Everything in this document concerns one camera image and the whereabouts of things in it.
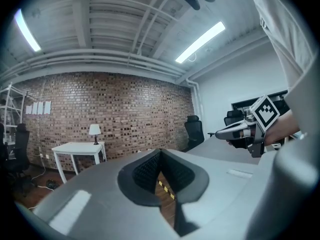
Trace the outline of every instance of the fluorescent light tube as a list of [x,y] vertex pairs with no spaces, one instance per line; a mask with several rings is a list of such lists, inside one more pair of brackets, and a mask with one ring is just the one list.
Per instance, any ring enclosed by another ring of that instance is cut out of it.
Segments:
[[225,25],[219,21],[202,36],[200,36],[193,44],[191,44],[175,61],[178,63],[184,62],[191,54],[198,50],[201,46],[205,45],[212,38],[224,31]]
[[17,23],[20,31],[22,32],[24,38],[27,40],[29,45],[32,47],[32,49],[37,52],[41,50],[39,44],[34,39],[33,35],[31,34],[30,30],[28,29],[28,26],[25,22],[25,19],[22,15],[21,9],[19,9],[15,15],[14,15],[15,22]]

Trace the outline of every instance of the white table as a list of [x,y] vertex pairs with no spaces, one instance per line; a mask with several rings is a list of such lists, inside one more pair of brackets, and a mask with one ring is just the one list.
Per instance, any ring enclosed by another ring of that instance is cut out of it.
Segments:
[[51,150],[53,151],[56,166],[58,167],[58,171],[63,183],[66,183],[67,180],[64,171],[62,170],[58,154],[71,156],[73,168],[76,175],[78,175],[78,170],[75,163],[74,155],[94,156],[95,164],[97,165],[100,164],[99,152],[102,151],[103,158],[105,161],[107,161],[104,141],[99,141],[99,145],[94,145],[94,142],[69,142],[61,146],[56,146]]

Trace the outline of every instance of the yellow and black striped tape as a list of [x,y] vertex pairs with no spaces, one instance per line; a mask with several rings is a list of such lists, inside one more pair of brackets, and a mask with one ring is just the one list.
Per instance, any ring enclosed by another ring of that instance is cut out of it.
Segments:
[[164,191],[167,192],[174,201],[176,201],[177,200],[176,197],[170,192],[170,190],[158,178],[157,178],[157,181],[159,185],[163,187]]

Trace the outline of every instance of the forearm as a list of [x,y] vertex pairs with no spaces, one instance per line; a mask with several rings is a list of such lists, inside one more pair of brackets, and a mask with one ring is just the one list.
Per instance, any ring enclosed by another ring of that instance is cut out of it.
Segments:
[[275,123],[266,131],[264,143],[266,146],[271,145],[299,130],[298,122],[291,110],[289,110],[287,113],[279,116]]

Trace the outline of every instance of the paper on wall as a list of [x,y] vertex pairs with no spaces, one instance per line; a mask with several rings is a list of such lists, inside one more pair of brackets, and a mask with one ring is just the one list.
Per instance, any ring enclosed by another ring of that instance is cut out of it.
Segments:
[[51,109],[51,101],[46,101],[44,106],[44,113],[50,115],[50,109]]
[[28,114],[31,114],[31,111],[32,111],[32,106],[26,106],[25,107],[25,113],[28,115]]
[[44,113],[44,103],[40,101],[38,103],[38,115],[42,115]]
[[37,109],[38,109],[38,102],[33,103],[33,109],[32,109],[32,114],[36,115],[37,114]]

